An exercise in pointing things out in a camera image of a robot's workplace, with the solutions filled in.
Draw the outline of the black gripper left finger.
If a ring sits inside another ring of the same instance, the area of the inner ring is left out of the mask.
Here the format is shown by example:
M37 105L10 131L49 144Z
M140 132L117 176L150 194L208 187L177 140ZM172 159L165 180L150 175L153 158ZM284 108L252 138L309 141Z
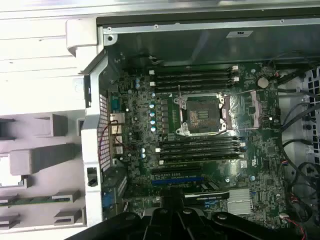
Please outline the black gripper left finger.
M123 212L75 235L69 240L168 240L171 237L174 213L181 208L181 191L162 192L160 207L148 209L140 217Z

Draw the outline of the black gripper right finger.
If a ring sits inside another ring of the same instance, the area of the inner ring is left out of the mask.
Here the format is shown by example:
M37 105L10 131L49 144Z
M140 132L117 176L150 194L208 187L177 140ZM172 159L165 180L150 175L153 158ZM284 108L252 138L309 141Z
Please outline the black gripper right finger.
M274 230L234 215L228 211L214 212L210 219L192 207L192 202L222 200L230 192L205 192L184 194L180 190L180 209L174 214L184 231L192 240L306 240L307 234L302 225L284 215L283 220L299 229L300 233Z

